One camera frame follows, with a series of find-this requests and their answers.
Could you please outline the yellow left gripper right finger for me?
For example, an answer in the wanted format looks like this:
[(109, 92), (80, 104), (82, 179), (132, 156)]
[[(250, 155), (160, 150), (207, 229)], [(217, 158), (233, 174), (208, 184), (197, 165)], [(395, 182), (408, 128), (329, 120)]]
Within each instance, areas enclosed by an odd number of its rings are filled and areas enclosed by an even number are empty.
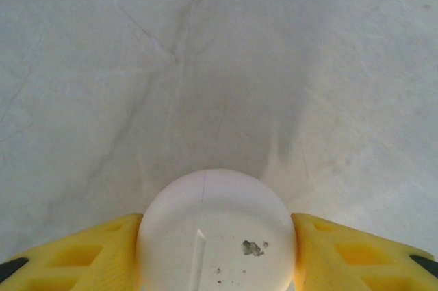
[(421, 249), (324, 220), (292, 214), (296, 290), (436, 290), (437, 261)]

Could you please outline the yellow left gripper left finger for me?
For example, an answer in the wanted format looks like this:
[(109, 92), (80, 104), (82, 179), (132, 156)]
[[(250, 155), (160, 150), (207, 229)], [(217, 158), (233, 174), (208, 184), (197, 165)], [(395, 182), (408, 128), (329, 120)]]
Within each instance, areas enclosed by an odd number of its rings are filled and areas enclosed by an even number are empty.
[(141, 214), (121, 216), (1, 263), (2, 290), (139, 290)]

